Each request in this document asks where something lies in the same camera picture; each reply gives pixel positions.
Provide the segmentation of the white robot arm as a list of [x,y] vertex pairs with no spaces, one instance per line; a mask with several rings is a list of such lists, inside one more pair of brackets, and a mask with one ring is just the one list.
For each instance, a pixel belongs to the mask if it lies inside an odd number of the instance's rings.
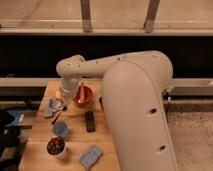
[[178,171],[162,93],[172,81],[170,59],[159,51],[56,65],[59,92],[69,102],[83,77],[102,79],[102,103],[121,171]]

